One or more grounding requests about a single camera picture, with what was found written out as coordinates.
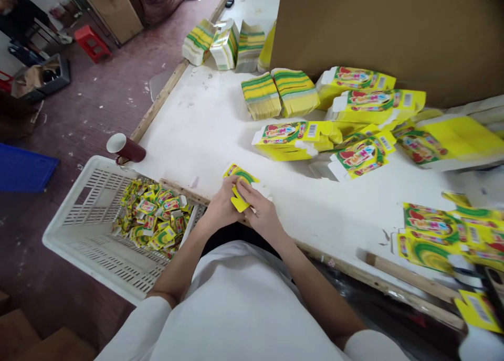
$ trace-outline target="white plastic crate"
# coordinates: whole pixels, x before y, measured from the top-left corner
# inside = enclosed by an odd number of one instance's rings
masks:
[[[42,237],[47,248],[134,305],[145,298],[168,263],[161,253],[112,235],[124,189],[139,176],[111,159],[93,156]],[[183,241],[205,209],[195,205]]]

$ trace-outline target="striped paper stack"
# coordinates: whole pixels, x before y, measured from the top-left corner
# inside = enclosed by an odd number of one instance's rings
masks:
[[[241,23],[240,43],[236,72],[254,72],[257,70],[257,59],[264,46],[264,32],[260,25]]]
[[[219,70],[234,69],[238,54],[238,28],[233,19],[223,20],[217,27],[210,52]]]
[[[210,45],[217,28],[208,20],[201,20],[184,39],[182,55],[193,65],[200,66],[210,55]]]
[[[306,115],[320,104],[315,85],[304,72],[276,68],[271,70],[271,76],[280,94],[284,117]]]
[[[257,61],[257,71],[260,73],[269,71],[269,64],[271,62],[271,53],[273,51],[273,40],[275,39],[275,29],[277,28],[277,21],[273,23],[271,30],[266,37],[264,46],[259,54],[259,59]]]
[[[243,96],[252,118],[264,120],[278,116],[282,110],[280,96],[271,75],[263,75],[241,82]]]

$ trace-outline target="black pants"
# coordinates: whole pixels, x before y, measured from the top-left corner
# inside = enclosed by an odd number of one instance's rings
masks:
[[[206,243],[205,248],[203,248],[203,252],[201,253],[200,258],[205,256],[210,251],[216,249],[218,246],[221,246],[233,240],[243,240],[247,243],[250,243],[251,245],[268,251],[280,260],[282,259],[280,255],[273,249],[272,246],[269,245],[267,241],[264,240],[261,235],[256,233],[256,231],[251,229],[250,227],[242,225],[238,222],[223,227],[215,234],[213,234]]]
[[[17,6],[9,16],[22,33],[26,33],[31,28],[35,19],[47,27],[51,24],[49,16],[31,0],[18,0]]]

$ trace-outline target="white shirt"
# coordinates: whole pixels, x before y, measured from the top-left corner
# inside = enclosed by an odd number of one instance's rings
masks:
[[[131,313],[98,361],[406,360],[385,335],[360,331],[344,353],[303,306],[284,264],[241,240],[199,261],[175,309],[150,297]]]

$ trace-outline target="chair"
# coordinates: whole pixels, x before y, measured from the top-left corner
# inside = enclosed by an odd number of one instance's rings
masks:
[[[7,75],[6,73],[0,71],[0,89],[1,90],[4,90],[5,92],[7,93],[10,93],[11,90],[12,90],[12,80],[14,79],[12,76],[10,75]]]
[[[75,39],[94,63],[98,63],[98,60],[104,55],[112,56],[107,44],[89,25],[85,25],[77,30],[75,32]]]

